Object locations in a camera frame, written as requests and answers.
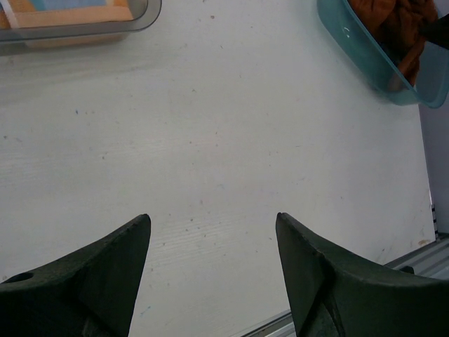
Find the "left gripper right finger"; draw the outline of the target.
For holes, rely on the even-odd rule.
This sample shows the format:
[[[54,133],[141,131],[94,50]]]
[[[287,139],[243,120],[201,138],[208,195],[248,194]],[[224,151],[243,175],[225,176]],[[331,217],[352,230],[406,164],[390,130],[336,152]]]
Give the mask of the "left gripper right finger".
[[[297,336],[447,336],[448,243],[381,265],[287,213],[276,236]]]

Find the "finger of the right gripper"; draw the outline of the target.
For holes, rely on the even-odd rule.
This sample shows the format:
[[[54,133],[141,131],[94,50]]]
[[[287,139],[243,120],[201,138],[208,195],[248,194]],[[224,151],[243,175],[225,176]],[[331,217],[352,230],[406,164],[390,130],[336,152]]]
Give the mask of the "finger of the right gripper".
[[[449,15],[445,15],[438,20],[423,26],[420,34],[429,42],[449,49]]]

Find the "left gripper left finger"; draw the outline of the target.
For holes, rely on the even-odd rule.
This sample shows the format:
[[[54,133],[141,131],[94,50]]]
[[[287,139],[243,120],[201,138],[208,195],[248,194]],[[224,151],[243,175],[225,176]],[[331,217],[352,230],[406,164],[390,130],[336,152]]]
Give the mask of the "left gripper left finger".
[[[151,220],[142,214],[106,237],[1,283],[2,336],[127,336]]]

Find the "brown towel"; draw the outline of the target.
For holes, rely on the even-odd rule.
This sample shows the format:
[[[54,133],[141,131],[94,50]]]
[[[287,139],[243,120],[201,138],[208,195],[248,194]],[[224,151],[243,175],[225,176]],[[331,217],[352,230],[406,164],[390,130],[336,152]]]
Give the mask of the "brown towel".
[[[349,4],[375,40],[399,57],[398,70],[413,86],[425,45],[420,28],[438,20],[434,2],[358,0]]]

